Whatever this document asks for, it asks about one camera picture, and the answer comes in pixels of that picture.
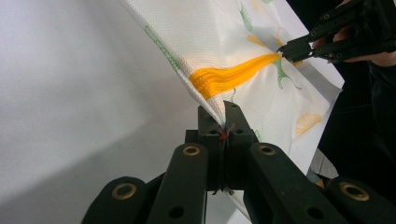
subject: brass screw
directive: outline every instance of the brass screw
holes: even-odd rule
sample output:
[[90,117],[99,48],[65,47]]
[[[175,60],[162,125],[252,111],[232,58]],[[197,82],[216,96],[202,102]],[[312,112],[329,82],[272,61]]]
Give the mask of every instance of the brass screw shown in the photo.
[[198,147],[185,147],[183,148],[183,154],[186,156],[195,156],[200,152]]
[[[119,193],[120,189],[129,189],[129,190],[123,193]],[[111,192],[111,196],[113,196],[113,198],[117,200],[126,200],[134,196],[136,190],[137,188],[134,184],[131,183],[118,184]]]
[[370,199],[366,190],[347,182],[340,183],[340,190],[349,198],[356,201],[368,201]]

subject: fabric cloth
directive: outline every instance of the fabric cloth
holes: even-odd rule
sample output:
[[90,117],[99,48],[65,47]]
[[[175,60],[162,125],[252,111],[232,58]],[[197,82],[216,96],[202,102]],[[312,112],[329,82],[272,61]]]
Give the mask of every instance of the fabric cloth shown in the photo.
[[396,65],[380,67],[369,63],[372,75],[372,98],[375,124],[387,147],[387,154],[396,161]]
[[310,62],[291,64],[276,54],[291,39],[278,2],[123,2],[222,129],[235,126],[226,125],[223,101],[234,102],[261,142],[307,171],[340,89]]

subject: white background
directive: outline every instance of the white background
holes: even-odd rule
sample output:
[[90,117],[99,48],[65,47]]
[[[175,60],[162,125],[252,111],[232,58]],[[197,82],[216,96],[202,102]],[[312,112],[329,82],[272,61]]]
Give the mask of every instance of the white background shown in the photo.
[[120,1],[1,0],[0,223],[79,223],[109,181],[150,181],[197,106]]

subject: screw hole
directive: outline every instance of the screw hole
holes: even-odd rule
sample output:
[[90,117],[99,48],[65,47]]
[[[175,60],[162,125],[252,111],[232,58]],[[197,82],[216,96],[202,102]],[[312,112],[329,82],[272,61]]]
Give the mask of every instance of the screw hole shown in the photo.
[[169,210],[168,213],[169,217],[171,218],[180,218],[184,215],[184,209],[180,206],[175,206]]
[[315,218],[315,219],[323,219],[324,215],[323,212],[317,209],[316,207],[310,207],[308,210],[306,210],[309,216]]
[[262,154],[267,155],[267,156],[272,156],[272,155],[275,155],[275,153],[276,153],[276,151],[273,150],[273,149],[270,148],[270,147],[259,147],[259,151],[260,151]]
[[125,200],[131,198],[136,192],[136,186],[130,183],[117,185],[111,192],[111,196],[117,200]]
[[367,201],[370,198],[366,190],[351,183],[341,183],[340,189],[346,196],[356,201]]

